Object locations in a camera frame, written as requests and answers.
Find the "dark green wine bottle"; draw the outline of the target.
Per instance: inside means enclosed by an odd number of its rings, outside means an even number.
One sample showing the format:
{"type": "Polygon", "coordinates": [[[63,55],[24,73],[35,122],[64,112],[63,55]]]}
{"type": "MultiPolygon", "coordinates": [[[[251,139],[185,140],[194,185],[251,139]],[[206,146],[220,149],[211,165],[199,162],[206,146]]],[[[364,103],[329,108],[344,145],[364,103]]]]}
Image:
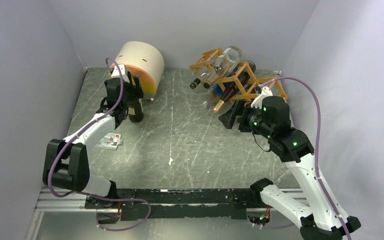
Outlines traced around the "dark green wine bottle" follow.
{"type": "Polygon", "coordinates": [[[139,123],[144,119],[142,99],[133,99],[128,102],[128,118],[133,123],[139,123]]]}

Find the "large clear glass bottle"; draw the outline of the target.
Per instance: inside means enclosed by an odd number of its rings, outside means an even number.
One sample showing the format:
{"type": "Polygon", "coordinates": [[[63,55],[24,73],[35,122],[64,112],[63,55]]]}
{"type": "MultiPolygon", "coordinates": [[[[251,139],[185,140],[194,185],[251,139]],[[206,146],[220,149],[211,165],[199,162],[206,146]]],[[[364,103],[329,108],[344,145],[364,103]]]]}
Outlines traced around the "large clear glass bottle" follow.
{"type": "Polygon", "coordinates": [[[207,68],[202,72],[200,80],[205,89],[209,89],[218,78],[228,76],[242,60],[242,51],[236,46],[226,48],[211,64],[213,70],[207,68]]]}

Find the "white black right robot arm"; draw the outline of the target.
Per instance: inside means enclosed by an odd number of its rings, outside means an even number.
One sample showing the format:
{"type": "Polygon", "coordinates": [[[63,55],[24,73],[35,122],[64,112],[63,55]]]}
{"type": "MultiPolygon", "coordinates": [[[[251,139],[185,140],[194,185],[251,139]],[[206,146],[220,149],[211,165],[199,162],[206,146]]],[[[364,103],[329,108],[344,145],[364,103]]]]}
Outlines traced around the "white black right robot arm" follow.
{"type": "Polygon", "coordinates": [[[351,239],[361,227],[359,219],[348,215],[336,200],[317,164],[315,148],[303,131],[292,127],[290,107],[282,97],[236,100],[221,121],[229,129],[238,122],[240,132],[267,139],[269,151],[290,170],[307,200],[304,205],[263,178],[251,185],[249,199],[255,207],[275,208],[299,228],[304,240],[351,239]]]}

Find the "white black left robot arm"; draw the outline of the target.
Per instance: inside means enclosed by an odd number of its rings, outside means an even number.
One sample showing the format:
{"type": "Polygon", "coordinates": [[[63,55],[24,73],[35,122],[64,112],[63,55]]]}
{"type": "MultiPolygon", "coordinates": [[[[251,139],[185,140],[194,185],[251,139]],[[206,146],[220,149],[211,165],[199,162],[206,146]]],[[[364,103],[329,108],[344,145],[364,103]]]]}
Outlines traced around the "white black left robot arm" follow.
{"type": "Polygon", "coordinates": [[[47,144],[42,180],[50,189],[97,196],[104,207],[112,208],[119,200],[116,183],[90,173],[88,153],[134,113],[134,105],[141,106],[144,92],[139,76],[130,72],[107,79],[104,85],[106,97],[92,119],[75,133],[47,144]]]}

